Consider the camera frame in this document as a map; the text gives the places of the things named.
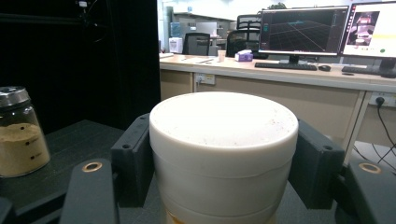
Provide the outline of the monitor with bright screen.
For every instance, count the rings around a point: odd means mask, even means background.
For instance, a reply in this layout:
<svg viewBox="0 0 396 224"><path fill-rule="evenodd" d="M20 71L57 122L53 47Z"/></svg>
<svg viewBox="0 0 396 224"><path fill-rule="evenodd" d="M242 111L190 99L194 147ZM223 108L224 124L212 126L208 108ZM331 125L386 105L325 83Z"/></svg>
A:
<svg viewBox="0 0 396 224"><path fill-rule="evenodd" d="M340 55L380 60L365 67L378 69L380 77L396 78L396 0L353 3Z"/></svg>

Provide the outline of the purple tissue box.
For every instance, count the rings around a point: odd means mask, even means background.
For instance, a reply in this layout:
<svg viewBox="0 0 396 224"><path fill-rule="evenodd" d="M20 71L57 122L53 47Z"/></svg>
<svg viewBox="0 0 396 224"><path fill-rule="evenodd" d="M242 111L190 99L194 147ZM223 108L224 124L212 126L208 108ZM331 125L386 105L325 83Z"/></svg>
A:
<svg viewBox="0 0 396 224"><path fill-rule="evenodd" d="M251 62L253 60L253 53L251 49L240 50L235 53L234 59L237 62Z"/></svg>

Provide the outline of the black curtain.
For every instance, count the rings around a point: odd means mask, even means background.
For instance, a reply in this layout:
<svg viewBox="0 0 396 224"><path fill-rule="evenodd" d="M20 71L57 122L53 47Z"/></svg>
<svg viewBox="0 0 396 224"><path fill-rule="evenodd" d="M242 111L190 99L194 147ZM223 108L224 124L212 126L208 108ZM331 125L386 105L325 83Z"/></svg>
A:
<svg viewBox="0 0 396 224"><path fill-rule="evenodd" d="M119 129L161 100L156 0L0 0L0 87L25 87L45 132Z"/></svg>

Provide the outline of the black office chair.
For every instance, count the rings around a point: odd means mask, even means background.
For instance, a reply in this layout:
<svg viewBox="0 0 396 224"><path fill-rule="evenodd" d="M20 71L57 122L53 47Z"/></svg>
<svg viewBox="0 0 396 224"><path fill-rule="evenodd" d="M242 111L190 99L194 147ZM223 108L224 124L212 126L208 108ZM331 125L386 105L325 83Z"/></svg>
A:
<svg viewBox="0 0 396 224"><path fill-rule="evenodd" d="M206 33L187 33L184 37L184 55L207 56L209 53L210 34Z"/></svg>
<svg viewBox="0 0 396 224"><path fill-rule="evenodd" d="M259 30L234 30L228 33L226 43L226 56L234 57L241 50L250 49L253 58L259 58Z"/></svg>

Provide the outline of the black mesh chair back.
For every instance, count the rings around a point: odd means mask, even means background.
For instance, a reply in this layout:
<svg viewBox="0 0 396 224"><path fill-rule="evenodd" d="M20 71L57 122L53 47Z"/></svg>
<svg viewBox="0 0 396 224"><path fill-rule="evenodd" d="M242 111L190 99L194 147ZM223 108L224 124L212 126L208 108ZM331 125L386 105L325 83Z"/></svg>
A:
<svg viewBox="0 0 396 224"><path fill-rule="evenodd" d="M239 15L236 20L237 30L260 30L262 16L260 14Z"/></svg>

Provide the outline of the black keyboard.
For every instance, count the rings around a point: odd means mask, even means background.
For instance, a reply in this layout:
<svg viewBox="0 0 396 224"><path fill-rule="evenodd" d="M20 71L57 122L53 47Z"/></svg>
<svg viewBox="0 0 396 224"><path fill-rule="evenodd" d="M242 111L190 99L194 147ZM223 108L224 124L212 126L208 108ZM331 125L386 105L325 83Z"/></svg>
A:
<svg viewBox="0 0 396 224"><path fill-rule="evenodd" d="M291 70L306 70L317 71L314 65L298 64L298 63L255 63L256 68L271 68L271 69L291 69Z"/></svg>
<svg viewBox="0 0 396 224"><path fill-rule="evenodd" d="M344 66L342 68L342 72L344 73L353 73L353 74L366 74L366 75L376 75L380 76L381 73L379 72L378 69L375 69L373 67L355 67L355 66Z"/></svg>

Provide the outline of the white box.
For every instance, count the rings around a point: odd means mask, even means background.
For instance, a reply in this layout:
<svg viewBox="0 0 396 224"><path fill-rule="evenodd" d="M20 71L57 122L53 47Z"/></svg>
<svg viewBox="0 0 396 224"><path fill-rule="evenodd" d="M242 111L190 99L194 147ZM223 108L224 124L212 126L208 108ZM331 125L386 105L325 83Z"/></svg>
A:
<svg viewBox="0 0 396 224"><path fill-rule="evenodd" d="M171 53L180 54L183 50L183 39L181 37L169 38L169 51Z"/></svg>

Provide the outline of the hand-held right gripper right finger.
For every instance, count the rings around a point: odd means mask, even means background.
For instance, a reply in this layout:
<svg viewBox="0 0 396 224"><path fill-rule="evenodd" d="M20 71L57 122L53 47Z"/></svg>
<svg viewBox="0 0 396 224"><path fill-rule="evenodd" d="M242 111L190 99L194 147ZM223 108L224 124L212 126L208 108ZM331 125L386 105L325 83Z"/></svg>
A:
<svg viewBox="0 0 396 224"><path fill-rule="evenodd" d="M345 151L302 119L289 182L307 209L330 209L332 177L342 170Z"/></svg>

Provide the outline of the spice jar with white lid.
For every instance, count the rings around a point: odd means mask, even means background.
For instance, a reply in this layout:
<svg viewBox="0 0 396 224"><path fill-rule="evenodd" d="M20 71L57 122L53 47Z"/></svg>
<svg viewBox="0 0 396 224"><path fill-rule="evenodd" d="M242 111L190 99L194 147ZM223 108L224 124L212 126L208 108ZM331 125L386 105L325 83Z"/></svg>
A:
<svg viewBox="0 0 396 224"><path fill-rule="evenodd" d="M178 95L149 114L162 224L275 224L296 149L285 106L224 91Z"/></svg>

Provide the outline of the glass spice jar silver lid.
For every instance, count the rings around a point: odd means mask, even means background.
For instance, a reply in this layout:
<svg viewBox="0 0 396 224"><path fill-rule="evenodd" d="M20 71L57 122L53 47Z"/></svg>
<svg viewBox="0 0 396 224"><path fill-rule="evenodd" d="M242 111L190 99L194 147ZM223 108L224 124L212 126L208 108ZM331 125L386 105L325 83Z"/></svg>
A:
<svg viewBox="0 0 396 224"><path fill-rule="evenodd" d="M0 87L0 177L27 175L49 161L28 91L21 86Z"/></svg>

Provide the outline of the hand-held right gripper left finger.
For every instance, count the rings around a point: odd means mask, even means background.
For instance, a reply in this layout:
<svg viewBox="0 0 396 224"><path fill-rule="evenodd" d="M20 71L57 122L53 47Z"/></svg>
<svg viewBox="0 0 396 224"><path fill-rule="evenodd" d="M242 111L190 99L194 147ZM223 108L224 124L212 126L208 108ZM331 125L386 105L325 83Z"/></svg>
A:
<svg viewBox="0 0 396 224"><path fill-rule="evenodd" d="M116 198L120 207L142 207L154 173L149 143L149 114L129 126L110 149L116 170Z"/></svg>

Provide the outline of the monitor with dark screen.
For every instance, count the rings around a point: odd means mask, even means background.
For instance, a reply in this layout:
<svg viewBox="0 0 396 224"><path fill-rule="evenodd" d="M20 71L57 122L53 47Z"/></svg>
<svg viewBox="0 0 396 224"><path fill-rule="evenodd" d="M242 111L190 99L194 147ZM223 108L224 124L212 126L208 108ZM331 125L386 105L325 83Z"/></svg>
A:
<svg viewBox="0 0 396 224"><path fill-rule="evenodd" d="M259 53L337 56L349 6L267 9L262 12Z"/></svg>

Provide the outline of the white wall power socket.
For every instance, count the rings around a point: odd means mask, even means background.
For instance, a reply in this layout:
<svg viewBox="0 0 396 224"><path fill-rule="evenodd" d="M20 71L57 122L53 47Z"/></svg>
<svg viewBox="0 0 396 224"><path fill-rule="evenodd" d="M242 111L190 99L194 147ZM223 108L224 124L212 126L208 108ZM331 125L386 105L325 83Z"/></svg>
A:
<svg viewBox="0 0 396 224"><path fill-rule="evenodd" d="M198 84L215 85L216 77L210 74L195 73L195 82Z"/></svg>
<svg viewBox="0 0 396 224"><path fill-rule="evenodd" d="M396 93L373 92L369 104L377 105L378 102L381 102L382 106L396 108Z"/></svg>

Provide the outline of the beige office desk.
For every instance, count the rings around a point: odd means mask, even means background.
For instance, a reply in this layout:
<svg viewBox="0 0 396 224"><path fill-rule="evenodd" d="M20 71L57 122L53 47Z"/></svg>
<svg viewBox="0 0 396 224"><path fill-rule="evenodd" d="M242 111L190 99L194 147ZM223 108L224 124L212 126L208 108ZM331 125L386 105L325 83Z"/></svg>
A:
<svg viewBox="0 0 396 224"><path fill-rule="evenodd" d="M339 65L330 72L256 68L210 56L173 55L160 59L163 99L196 91L237 91L287 106L355 156L396 167L396 108L370 105L373 92L396 93L396 78L347 75ZM216 77L198 84L195 73Z"/></svg>

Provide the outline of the black shelf with metal legs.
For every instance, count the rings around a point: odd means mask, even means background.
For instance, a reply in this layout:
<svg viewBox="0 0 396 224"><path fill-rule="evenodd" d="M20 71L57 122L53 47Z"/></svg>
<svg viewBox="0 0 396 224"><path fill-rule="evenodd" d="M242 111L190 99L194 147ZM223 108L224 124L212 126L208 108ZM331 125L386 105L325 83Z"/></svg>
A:
<svg viewBox="0 0 396 224"><path fill-rule="evenodd" d="M159 224L151 183L142 207L116 198L110 149L125 131L83 120L48 134L48 165L0 179L0 224Z"/></svg>

